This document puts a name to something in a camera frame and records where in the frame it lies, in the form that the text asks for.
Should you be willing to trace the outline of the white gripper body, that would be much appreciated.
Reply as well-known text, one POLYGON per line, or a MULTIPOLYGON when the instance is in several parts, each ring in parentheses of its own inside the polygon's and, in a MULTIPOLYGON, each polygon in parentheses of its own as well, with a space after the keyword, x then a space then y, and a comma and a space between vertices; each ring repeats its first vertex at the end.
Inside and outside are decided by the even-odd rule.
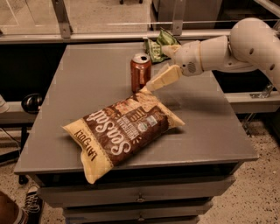
POLYGON ((183 45, 173 45, 171 49, 173 51, 171 58, 181 68, 184 76, 194 76, 203 73, 200 58, 200 41, 196 40, 183 45))

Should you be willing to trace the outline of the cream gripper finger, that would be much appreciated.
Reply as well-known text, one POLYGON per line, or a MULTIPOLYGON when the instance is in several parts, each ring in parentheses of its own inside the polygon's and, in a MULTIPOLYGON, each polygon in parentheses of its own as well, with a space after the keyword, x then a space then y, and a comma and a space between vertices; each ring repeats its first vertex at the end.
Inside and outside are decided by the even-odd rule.
POLYGON ((176 51, 181 47, 181 45, 163 45, 161 51, 164 55, 169 58, 173 58, 176 51))
POLYGON ((181 68, 178 65, 165 64, 157 74, 149 80, 141 89, 142 92, 153 92, 162 87, 168 86, 182 76, 181 68))

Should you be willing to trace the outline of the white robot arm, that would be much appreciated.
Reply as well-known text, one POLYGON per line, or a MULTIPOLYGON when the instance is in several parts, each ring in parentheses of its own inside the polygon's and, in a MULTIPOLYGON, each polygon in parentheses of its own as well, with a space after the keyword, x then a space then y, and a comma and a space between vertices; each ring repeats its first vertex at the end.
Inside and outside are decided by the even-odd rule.
POLYGON ((280 91, 280 39, 262 20, 254 17, 239 21, 228 36, 219 36, 183 45, 165 45, 162 52, 173 64, 164 66, 147 82, 145 89, 155 91, 205 71, 245 72, 261 70, 280 91))

